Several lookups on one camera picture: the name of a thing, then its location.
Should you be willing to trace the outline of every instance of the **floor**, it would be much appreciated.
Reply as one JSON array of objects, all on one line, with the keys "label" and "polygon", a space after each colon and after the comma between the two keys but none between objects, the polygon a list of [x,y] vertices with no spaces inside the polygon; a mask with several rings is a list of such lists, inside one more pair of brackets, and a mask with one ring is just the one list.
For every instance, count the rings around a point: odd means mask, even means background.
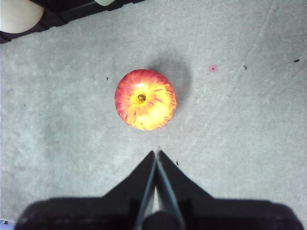
[{"label": "floor", "polygon": [[[1,45],[1,219],[101,196],[160,146],[212,196],[286,204],[307,228],[306,12],[305,0],[146,0]],[[118,116],[133,69],[174,85],[165,127]]]}]

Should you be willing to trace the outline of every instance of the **apple stem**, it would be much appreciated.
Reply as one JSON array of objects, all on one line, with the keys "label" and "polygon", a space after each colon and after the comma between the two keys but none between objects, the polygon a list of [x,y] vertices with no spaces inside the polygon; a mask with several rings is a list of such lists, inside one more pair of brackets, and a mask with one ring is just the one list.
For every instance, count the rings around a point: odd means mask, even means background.
[{"label": "apple stem", "polygon": [[146,99],[144,94],[139,94],[138,98],[139,98],[140,101],[145,101],[145,99]]}]

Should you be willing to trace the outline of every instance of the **pink spot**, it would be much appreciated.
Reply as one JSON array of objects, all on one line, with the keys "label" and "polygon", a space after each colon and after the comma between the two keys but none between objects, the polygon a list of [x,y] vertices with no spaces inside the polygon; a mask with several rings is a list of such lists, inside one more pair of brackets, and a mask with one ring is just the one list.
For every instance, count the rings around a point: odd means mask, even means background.
[{"label": "pink spot", "polygon": [[218,71],[217,65],[210,65],[209,66],[209,71],[210,72],[217,72]]}]

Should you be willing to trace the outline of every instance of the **red and yellow apple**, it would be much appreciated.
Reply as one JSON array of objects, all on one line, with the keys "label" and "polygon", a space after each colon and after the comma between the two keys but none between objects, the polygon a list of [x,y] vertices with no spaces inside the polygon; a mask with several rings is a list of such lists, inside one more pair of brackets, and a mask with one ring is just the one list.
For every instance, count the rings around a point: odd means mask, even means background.
[{"label": "red and yellow apple", "polygon": [[128,125],[154,130],[163,127],[176,109],[176,94],[171,83],[149,69],[136,69],[126,74],[115,92],[118,115]]}]

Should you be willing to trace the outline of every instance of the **apple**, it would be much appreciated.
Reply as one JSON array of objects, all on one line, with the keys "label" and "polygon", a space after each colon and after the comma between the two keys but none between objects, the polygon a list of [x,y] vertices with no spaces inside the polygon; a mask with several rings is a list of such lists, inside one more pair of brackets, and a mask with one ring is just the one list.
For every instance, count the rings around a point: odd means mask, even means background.
[{"label": "apple", "polygon": [[142,130],[163,127],[176,109],[172,84],[161,73],[136,69],[126,74],[115,92],[118,115],[128,125]]}]

